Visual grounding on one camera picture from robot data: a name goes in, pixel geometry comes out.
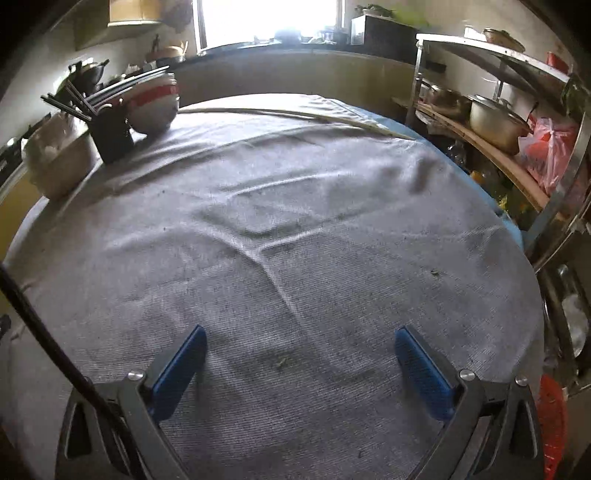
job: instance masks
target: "pot lid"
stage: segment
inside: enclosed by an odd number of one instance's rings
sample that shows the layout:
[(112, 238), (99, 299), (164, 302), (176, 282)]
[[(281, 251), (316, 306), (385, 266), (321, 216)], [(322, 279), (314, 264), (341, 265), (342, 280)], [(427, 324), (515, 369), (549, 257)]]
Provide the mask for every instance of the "pot lid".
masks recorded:
[(525, 120), (523, 120), (519, 115), (517, 115), (513, 110), (510, 110), (509, 108), (507, 108), (504, 105), (501, 105), (498, 102), (495, 102), (494, 100), (491, 100), (489, 98), (483, 97), (482, 95), (468, 95), (468, 98), (470, 100), (472, 100), (473, 102), (477, 102), (481, 105), (484, 105), (492, 110), (496, 110), (498, 112), (504, 113), (507, 116), (510, 117), (511, 120), (513, 120), (516, 124), (522, 125), (523, 127), (526, 127), (527, 130), (531, 130), (530, 126), (527, 124), (527, 122)]

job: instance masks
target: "plastic container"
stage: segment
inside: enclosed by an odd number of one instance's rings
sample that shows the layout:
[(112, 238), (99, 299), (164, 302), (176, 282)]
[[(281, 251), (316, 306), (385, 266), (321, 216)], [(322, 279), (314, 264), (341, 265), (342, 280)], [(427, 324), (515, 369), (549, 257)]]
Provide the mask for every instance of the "plastic container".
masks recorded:
[(62, 112), (55, 114), (22, 146), (22, 160), (31, 182), (50, 200), (59, 200), (70, 193), (98, 159), (86, 124)]

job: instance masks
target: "blue gripper pad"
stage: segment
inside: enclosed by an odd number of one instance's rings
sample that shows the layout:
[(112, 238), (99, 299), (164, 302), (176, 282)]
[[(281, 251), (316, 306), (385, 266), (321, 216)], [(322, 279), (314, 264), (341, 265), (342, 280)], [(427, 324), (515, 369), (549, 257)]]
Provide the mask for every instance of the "blue gripper pad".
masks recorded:
[(411, 326), (396, 331), (394, 349), (402, 373), (411, 380), (430, 415), (440, 421), (450, 420), (459, 385), (453, 365)]
[(148, 411), (156, 423), (173, 415), (189, 382), (205, 363), (206, 353), (207, 335), (203, 327), (197, 325), (154, 384)]

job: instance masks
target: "wooden shelf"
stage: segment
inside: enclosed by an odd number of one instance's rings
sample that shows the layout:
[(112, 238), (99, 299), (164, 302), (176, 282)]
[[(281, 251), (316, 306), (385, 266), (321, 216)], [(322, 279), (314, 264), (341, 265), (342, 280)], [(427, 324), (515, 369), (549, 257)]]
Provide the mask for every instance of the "wooden shelf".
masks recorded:
[(533, 177), (521, 166), (519, 166), (515, 160), (488, 143), (483, 138), (476, 135), (468, 127), (437, 112), (434, 112), (430, 105), (418, 103), (417, 110), (435, 119), (444, 127), (447, 127), (449, 130), (453, 131), (458, 137), (473, 145), (478, 151), (480, 151), (480, 153), (493, 162), (497, 168), (499, 168), (499, 170), (507, 175), (510, 181), (513, 182), (513, 184), (531, 203), (532, 207), (534, 207), (538, 212), (544, 209), (546, 203), (548, 203), (548, 196), (540, 188)]

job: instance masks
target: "wok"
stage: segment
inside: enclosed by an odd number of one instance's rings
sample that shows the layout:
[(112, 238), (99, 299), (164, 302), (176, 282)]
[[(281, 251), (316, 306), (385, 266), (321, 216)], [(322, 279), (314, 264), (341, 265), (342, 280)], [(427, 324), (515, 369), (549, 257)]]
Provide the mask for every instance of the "wok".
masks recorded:
[(70, 80), (76, 90), (80, 93), (89, 96), (96, 90), (96, 85), (99, 83), (100, 78), (103, 76), (105, 66), (109, 63), (109, 59), (106, 59), (100, 63), (93, 62), (87, 65), (82, 65), (81, 61), (68, 65), (70, 74), (59, 86), (56, 92), (56, 97), (61, 102), (68, 102), (69, 95), (64, 89), (66, 82)]

